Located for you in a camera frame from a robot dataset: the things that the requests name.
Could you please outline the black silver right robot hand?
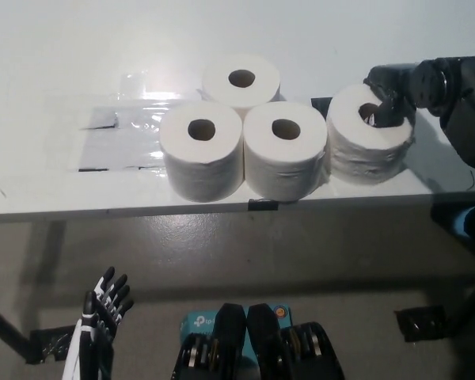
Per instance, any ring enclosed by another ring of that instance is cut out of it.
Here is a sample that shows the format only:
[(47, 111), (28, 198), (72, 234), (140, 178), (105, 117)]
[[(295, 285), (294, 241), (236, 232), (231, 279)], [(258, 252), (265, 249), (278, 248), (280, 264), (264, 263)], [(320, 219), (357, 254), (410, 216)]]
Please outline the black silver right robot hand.
[(359, 114), (374, 128), (400, 127), (407, 120), (412, 127), (416, 123), (417, 107), (412, 99), (410, 79), (417, 63), (395, 63), (374, 66), (363, 83), (381, 101), (371, 109), (363, 105)]

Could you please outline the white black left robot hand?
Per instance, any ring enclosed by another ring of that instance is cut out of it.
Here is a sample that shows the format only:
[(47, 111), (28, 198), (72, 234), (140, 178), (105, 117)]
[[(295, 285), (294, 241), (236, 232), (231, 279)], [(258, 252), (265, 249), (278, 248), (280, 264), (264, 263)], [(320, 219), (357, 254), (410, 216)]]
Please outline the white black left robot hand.
[(70, 340), (63, 380), (110, 379), (114, 340), (124, 316), (134, 305), (127, 275), (115, 277), (109, 267), (95, 288), (85, 294), (83, 308)]

